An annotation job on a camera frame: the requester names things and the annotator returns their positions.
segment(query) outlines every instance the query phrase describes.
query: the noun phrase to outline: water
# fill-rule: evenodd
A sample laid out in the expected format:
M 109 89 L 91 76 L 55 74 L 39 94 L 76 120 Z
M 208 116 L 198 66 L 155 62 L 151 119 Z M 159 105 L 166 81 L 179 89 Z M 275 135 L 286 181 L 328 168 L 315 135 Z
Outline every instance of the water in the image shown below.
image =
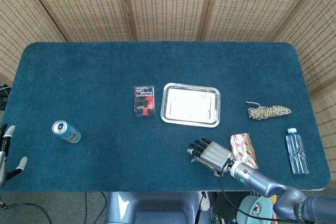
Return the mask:
M 289 159 L 294 174 L 307 174 L 309 168 L 301 135 L 297 133 L 296 128 L 288 129 L 286 135 Z

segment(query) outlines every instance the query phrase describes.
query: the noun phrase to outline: woven panel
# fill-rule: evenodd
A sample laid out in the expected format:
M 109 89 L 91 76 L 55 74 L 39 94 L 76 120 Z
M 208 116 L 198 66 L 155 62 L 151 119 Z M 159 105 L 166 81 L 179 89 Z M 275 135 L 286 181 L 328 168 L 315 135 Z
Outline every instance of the woven panel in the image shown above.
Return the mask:
M 139 40 L 195 40 L 204 0 L 131 0 Z
M 0 74 L 7 82 L 14 80 L 24 48 L 35 41 L 60 38 L 33 0 L 1 0 Z
M 41 0 L 69 41 L 129 40 L 120 0 Z
M 295 46 L 309 90 L 336 77 L 336 0 L 307 0 L 278 40 Z
M 332 181 L 336 182 L 336 89 L 313 102 Z
M 205 40 L 265 40 L 294 0 L 214 0 Z

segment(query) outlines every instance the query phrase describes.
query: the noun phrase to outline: wire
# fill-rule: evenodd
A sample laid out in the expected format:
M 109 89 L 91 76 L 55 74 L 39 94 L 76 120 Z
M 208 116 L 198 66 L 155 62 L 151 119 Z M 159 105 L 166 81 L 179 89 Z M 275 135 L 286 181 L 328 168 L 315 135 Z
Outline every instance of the wire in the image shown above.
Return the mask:
M 18 204 L 12 204 L 12 205 L 8 205 L 8 206 L 6 206 L 6 208 L 4 208 L 4 210 L 11 209 L 11 208 L 14 208 L 14 207 L 19 207 L 19 206 L 33 206 L 33 207 L 37 207 L 38 209 L 40 209 L 40 210 L 46 215 L 46 217 L 48 218 L 49 224 L 53 224 L 52 221 L 51 221 L 51 218 L 49 217 L 49 215 L 48 215 L 48 213 L 47 213 L 47 211 L 44 210 L 42 207 L 40 207 L 40 206 L 37 205 L 37 204 L 33 204 L 33 203 L 18 203 Z
M 4 88 L 1 88 L 0 90 L 4 90 L 4 89 L 8 89 L 8 88 L 10 88 L 10 87 L 4 87 Z
M 196 214 L 196 217 L 195 217 L 194 224 L 198 224 L 199 223 L 199 220 L 200 220 L 199 218 L 201 216 L 201 204 L 202 204 L 202 200 L 204 198 L 204 195 L 205 195 L 205 193 L 202 192 L 202 197 L 201 197 L 201 201 L 199 202 L 200 205 L 199 205 L 198 210 L 197 210 L 197 214 Z
M 257 216 L 253 216 L 253 215 L 249 215 L 247 213 L 245 213 L 244 211 L 240 210 L 238 207 L 236 207 L 232 202 L 231 200 L 228 199 L 228 197 L 226 196 L 226 193 L 224 192 L 224 189 L 223 189 L 223 184 L 222 184 L 222 177 L 223 177 L 223 173 L 224 173 L 224 168 L 225 166 L 229 163 L 230 159 L 228 158 L 227 161 L 224 163 L 223 167 L 222 167 L 222 170 L 221 170 L 221 177 L 220 177 L 220 188 L 222 190 L 222 193 L 224 195 L 224 197 L 227 199 L 227 201 L 239 212 L 241 212 L 242 214 L 245 214 L 246 216 L 248 217 L 251 217 L 251 218 L 254 218 L 254 219 L 258 219 L 258 220 L 270 220 L 270 221 L 278 221 L 278 222 L 288 222 L 288 223 L 298 223 L 297 221 L 294 221 L 294 220 L 282 220 L 282 219 L 271 219 L 271 218 L 262 218 L 262 217 L 257 217 Z
M 87 218 L 88 218 L 88 198 L 87 198 L 87 192 L 85 192 L 85 219 L 84 219 L 84 224 L 86 223 Z
M 105 207 L 106 207 L 106 204 L 107 204 L 107 199 L 106 199 L 105 194 L 104 194 L 102 191 L 101 191 L 100 193 L 102 194 L 102 196 L 103 196 L 104 199 L 105 199 L 105 205 L 104 205 L 103 209 L 100 211 L 99 215 L 96 217 L 96 220 L 94 221 L 93 224 L 96 224 L 96 222 L 98 221 L 98 219 L 100 218 L 100 216 L 103 214 L 103 212 L 104 212 L 104 210 L 105 210 Z
M 204 194 L 202 194 L 201 201 L 199 202 L 200 203 L 200 205 L 198 207 L 199 209 L 201 209 L 201 203 L 202 203 L 203 198 L 204 198 Z

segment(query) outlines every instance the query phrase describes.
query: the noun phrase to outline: snack package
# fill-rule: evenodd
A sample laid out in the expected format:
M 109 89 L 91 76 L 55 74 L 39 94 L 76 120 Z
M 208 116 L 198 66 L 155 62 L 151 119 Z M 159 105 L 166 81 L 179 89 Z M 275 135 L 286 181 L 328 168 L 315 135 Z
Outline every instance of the snack package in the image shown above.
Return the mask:
M 137 117 L 155 116 L 154 86 L 134 87 L 134 112 Z
M 230 137 L 230 146 L 233 155 L 254 169 L 258 169 L 256 155 L 248 133 L 234 134 Z

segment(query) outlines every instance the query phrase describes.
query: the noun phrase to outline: rope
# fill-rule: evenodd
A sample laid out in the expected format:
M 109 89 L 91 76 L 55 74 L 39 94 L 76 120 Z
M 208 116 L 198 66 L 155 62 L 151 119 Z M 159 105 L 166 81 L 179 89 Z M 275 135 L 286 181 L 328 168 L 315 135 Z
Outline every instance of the rope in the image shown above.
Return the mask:
M 283 106 L 279 106 L 279 105 L 265 107 L 265 106 L 261 106 L 257 102 L 246 102 L 246 103 L 258 105 L 257 108 L 247 109 L 248 117 L 254 120 L 274 118 L 276 116 L 287 115 L 291 113 L 290 109 L 283 107 Z

